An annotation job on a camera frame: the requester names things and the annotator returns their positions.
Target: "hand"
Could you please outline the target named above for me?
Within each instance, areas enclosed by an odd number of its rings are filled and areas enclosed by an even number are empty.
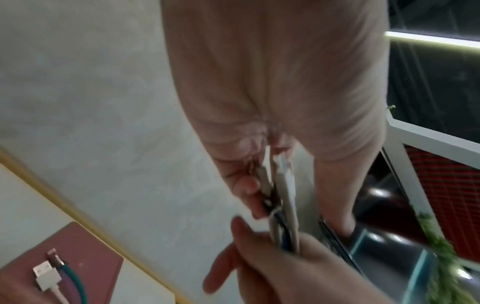
[[[245,221],[231,222],[233,243],[218,255],[203,281],[204,291],[217,291],[237,270],[240,295],[246,304],[392,303],[312,236],[300,238],[300,256],[253,232]]]
[[[163,0],[175,86],[234,195],[266,216],[253,159],[315,158],[320,211],[350,234],[354,199],[385,137],[385,0]]]

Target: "gold trim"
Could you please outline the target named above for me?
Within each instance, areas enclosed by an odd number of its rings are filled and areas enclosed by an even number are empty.
[[[23,166],[19,161],[10,156],[4,149],[0,148],[0,164],[4,165],[8,170],[13,174],[22,179],[30,187],[36,190],[38,193],[43,195],[48,199],[52,204],[57,206],[60,210],[65,212],[70,216],[74,221],[78,222],[91,234],[105,243],[113,251],[121,255],[124,259],[131,262],[133,265],[138,267],[141,271],[145,272],[152,279],[157,281],[159,284],[163,285],[175,296],[175,301],[177,304],[192,304],[192,302],[184,296],[178,289],[173,288],[170,284],[162,280],[158,275],[156,275],[147,265],[140,262],[132,254],[123,249],[120,245],[114,242],[107,234],[100,231],[91,221],[86,219],[78,210],[72,207],[70,204],[66,203],[66,199],[62,198],[57,194],[53,189],[46,186],[39,178],[33,175],[25,166]]]

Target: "teal cable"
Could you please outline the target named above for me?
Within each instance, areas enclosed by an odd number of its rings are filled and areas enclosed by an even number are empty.
[[[62,265],[60,269],[65,272],[65,274],[70,278],[70,280],[77,288],[77,291],[80,295],[80,303],[88,304],[89,301],[87,300],[87,292],[85,291],[85,287],[79,276],[67,264]]]

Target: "green plant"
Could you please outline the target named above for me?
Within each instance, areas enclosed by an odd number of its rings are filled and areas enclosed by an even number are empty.
[[[428,286],[427,296],[430,304],[478,304],[459,285],[456,274],[456,270],[459,268],[458,257],[452,244],[433,232],[430,215],[421,213],[417,219],[438,257],[436,273]]]

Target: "maroon pad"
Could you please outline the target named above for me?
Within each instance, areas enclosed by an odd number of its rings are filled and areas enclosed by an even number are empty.
[[[89,304],[110,303],[123,258],[98,240],[78,223],[72,222],[60,231],[25,252],[0,270],[16,290],[38,299],[38,302],[57,303],[50,291],[37,287],[32,268],[47,259],[47,252],[55,248],[60,257],[77,273],[85,286]],[[80,297],[72,281],[60,271],[60,290],[71,304],[80,304]]]

